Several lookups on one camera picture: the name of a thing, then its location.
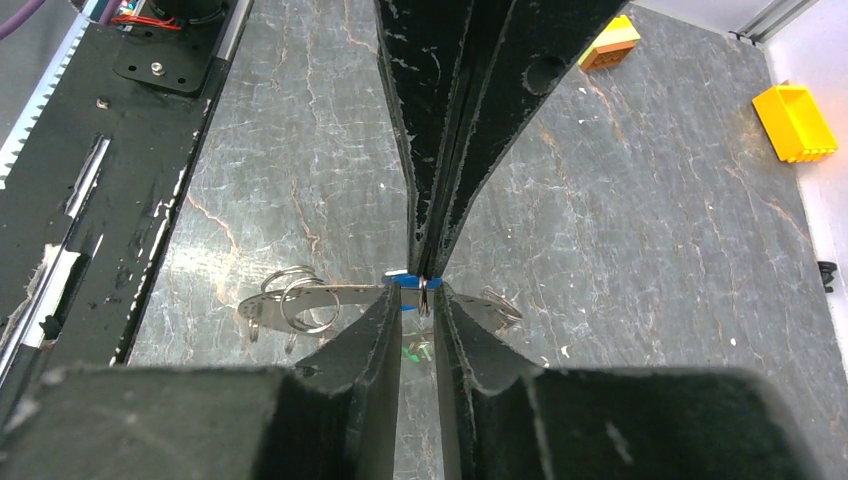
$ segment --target yellow lego brick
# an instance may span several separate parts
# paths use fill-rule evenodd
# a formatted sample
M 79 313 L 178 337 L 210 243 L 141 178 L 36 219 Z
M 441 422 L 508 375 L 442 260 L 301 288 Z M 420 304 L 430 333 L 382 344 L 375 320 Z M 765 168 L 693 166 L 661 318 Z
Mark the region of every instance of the yellow lego brick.
M 627 15 L 615 17 L 583 52 L 577 64 L 583 71 L 615 65 L 633 50 L 641 38 Z
M 583 55 L 580 56 L 577 63 L 582 66 L 586 57 L 588 57 L 589 54 L 598 47 L 624 42 L 638 43 L 641 38 L 642 37 L 639 35 L 639 32 L 636 31 L 636 28 L 634 28 L 633 24 L 630 22 L 630 19 L 627 18 L 627 15 L 619 15 L 612 19 L 604 31 L 598 35 L 598 38 L 596 38 L 589 48 L 583 52 Z
M 775 85 L 752 103 L 781 161 L 818 161 L 838 148 L 806 87 Z

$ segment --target gray marble table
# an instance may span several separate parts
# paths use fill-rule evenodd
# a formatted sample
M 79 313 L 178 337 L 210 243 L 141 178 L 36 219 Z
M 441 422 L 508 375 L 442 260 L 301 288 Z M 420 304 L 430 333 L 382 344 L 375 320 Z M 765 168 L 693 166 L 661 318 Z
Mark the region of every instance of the gray marble table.
M 794 172 L 750 104 L 765 59 L 628 13 L 641 44 L 619 67 L 566 76 L 477 199 L 446 279 L 505 293 L 526 317 L 505 339 L 540 364 L 757 371 L 829 478 L 848 478 L 848 388 Z M 405 266 L 375 47 L 370 2 L 256 0 L 133 365 L 291 364 L 326 338 L 291 354 L 284 334 L 248 342 L 235 308 L 266 275 L 306 263 L 372 283 Z M 407 316 L 405 331 L 428 322 Z M 442 475 L 435 371 L 420 360 L 403 363 L 399 479 Z

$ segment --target blue object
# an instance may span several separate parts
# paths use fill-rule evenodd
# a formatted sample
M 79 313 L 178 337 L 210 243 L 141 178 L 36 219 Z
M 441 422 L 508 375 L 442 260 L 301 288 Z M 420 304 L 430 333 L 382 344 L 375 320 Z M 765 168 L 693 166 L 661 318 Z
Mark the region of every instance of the blue object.
M 399 283 L 401 288 L 418 288 L 418 277 L 412 275 L 411 273 L 397 273 L 395 275 L 383 275 L 383 278 L 380 279 L 383 282 L 383 285 L 390 285 L 392 283 Z M 435 290 L 436 287 L 442 284 L 441 278 L 434 278 L 427 282 L 427 290 Z M 417 310 L 418 305 L 403 305 L 401 306 L 402 312 L 408 312 L 410 310 Z

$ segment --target red wire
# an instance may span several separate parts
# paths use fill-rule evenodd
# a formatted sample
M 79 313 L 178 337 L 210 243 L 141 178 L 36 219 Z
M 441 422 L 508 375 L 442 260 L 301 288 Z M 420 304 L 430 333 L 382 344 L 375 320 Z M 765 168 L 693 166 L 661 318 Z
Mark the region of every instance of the red wire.
M 139 17 L 136 15 L 120 15 L 112 19 L 112 23 L 118 24 L 139 24 L 146 25 L 151 27 L 164 28 L 166 30 L 181 30 L 181 28 L 177 25 L 173 25 L 174 19 L 170 20 L 159 20 L 156 18 L 150 17 Z

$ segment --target cable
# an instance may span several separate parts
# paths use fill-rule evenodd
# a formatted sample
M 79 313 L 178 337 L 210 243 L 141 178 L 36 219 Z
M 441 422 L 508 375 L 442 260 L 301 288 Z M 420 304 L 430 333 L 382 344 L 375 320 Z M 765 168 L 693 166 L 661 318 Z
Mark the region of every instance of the cable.
M 109 0 L 109 3 L 106 4 L 106 8 L 103 9 L 103 13 L 100 14 L 100 24 L 109 25 L 109 22 L 112 20 L 112 17 L 115 16 L 115 12 L 118 11 L 118 7 L 120 6 L 121 0 Z
M 26 22 L 29 17 L 39 9 L 46 0 L 28 0 L 14 15 L 9 17 L 3 25 L 0 25 L 0 40 L 8 37 L 21 25 Z
M 139 17 L 137 15 L 119 15 L 112 19 L 112 23 L 118 25 L 143 25 L 174 31 L 182 30 L 182 27 L 177 25 L 173 18 L 170 20 L 159 20 L 157 18 Z

